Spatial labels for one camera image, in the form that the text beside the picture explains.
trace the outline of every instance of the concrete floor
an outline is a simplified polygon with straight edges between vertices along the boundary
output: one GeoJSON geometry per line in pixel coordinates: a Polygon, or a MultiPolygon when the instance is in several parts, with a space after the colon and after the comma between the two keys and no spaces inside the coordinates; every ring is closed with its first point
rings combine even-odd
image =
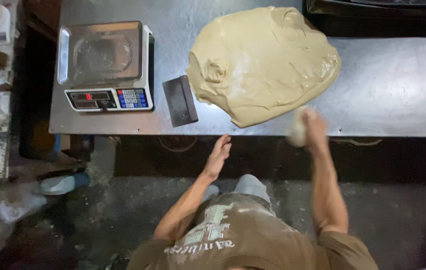
{"type": "MultiPolygon", "coordinates": [[[[93,186],[68,194],[66,200],[74,227],[68,241],[84,247],[81,257],[104,265],[113,253],[126,258],[149,239],[163,214],[194,181],[192,175],[204,165],[215,138],[202,137],[185,154],[164,150],[156,140],[125,137],[115,149],[113,142],[96,138],[88,169],[93,186]]],[[[239,137],[233,144],[215,182],[220,190],[231,191],[237,175],[256,172],[268,187],[277,215],[314,239],[307,154],[284,145],[281,138],[239,137]]],[[[426,267],[426,162],[412,161],[426,160],[426,141],[393,140],[370,147],[331,146],[348,205],[350,233],[363,239],[380,269],[426,267]],[[391,149],[390,144],[399,148],[391,149]],[[409,145],[416,145],[410,152],[422,156],[402,153],[409,145]],[[390,164],[401,154],[405,154],[402,164],[390,164]],[[363,156],[371,162],[358,166],[363,156]],[[397,172],[388,176],[392,168],[397,172]]]]}

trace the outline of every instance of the scale weighing tray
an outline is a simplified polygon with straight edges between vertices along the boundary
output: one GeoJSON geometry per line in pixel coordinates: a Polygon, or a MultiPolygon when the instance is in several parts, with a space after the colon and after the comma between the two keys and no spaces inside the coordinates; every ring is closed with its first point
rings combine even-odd
{"type": "Polygon", "coordinates": [[[153,109],[149,80],[153,44],[150,29],[140,21],[62,27],[57,79],[69,87],[64,92],[72,109],[153,109]]]}

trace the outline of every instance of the man's arm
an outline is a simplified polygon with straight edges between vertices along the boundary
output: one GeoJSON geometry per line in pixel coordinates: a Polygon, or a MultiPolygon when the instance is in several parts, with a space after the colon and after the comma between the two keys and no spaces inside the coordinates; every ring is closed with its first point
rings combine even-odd
{"type": "Polygon", "coordinates": [[[306,143],[313,158],[313,216],[322,232],[348,233],[348,211],[341,196],[338,178],[326,137],[327,124],[312,109],[305,109],[306,143]]]}
{"type": "Polygon", "coordinates": [[[154,232],[154,239],[174,241],[185,235],[186,229],[195,217],[206,188],[218,178],[224,160],[230,155],[230,140],[231,137],[228,134],[218,139],[205,169],[161,219],[154,232]]]}

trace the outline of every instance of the stainless steel table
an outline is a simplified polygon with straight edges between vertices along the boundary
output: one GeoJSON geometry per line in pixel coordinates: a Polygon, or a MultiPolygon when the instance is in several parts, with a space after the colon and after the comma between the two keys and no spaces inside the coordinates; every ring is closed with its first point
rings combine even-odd
{"type": "MultiPolygon", "coordinates": [[[[69,0],[60,24],[143,21],[156,39],[154,99],[150,113],[78,113],[54,78],[50,132],[64,134],[179,134],[281,136],[289,112],[238,128],[216,106],[195,101],[199,121],[173,128],[162,82],[185,74],[197,34],[218,16],[256,7],[294,6],[300,0],[69,0]]],[[[426,38],[330,38],[342,58],[336,82],[308,105],[324,114],[330,136],[426,137],[426,38]]]]}

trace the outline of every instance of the man's right hand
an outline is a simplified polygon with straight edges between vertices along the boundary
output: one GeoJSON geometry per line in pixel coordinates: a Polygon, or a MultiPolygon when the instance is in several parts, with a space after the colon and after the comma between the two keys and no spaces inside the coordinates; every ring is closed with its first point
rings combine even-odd
{"type": "Polygon", "coordinates": [[[306,146],[308,151],[312,155],[327,151],[329,149],[329,140],[326,136],[328,128],[326,120],[312,108],[306,108],[303,111],[302,118],[306,127],[306,146]]]}

